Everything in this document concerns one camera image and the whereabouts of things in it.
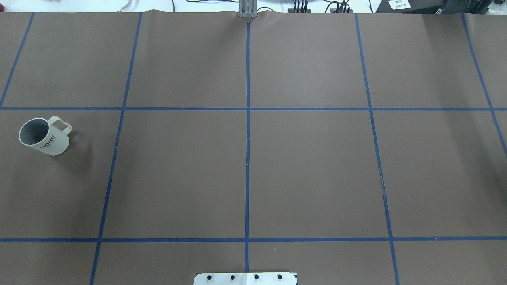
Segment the white mug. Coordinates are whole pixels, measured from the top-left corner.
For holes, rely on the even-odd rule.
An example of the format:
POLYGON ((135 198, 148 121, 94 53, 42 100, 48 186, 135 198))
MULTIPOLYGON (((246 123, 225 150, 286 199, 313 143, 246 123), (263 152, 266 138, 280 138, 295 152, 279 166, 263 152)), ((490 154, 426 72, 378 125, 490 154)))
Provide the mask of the white mug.
POLYGON ((18 139, 24 146, 56 156, 69 147, 69 134, 72 130, 73 127, 58 116, 49 119, 33 118, 20 128, 18 139))

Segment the black computer monitor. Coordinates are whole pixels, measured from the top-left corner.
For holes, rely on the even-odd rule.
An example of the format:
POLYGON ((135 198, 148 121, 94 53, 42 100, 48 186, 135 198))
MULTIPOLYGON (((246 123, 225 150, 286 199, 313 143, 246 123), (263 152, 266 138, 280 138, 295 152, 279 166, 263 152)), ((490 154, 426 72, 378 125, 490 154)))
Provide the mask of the black computer monitor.
POLYGON ((486 14, 496 0, 382 0, 375 14, 486 14))

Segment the aluminium frame post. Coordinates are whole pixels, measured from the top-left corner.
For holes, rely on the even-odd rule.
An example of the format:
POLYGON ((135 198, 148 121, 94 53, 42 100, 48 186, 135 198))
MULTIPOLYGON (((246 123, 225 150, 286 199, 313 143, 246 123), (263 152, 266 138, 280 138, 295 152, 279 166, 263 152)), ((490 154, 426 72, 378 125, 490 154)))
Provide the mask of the aluminium frame post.
POLYGON ((243 19, 257 18, 257 0, 239 0, 238 16, 243 19))

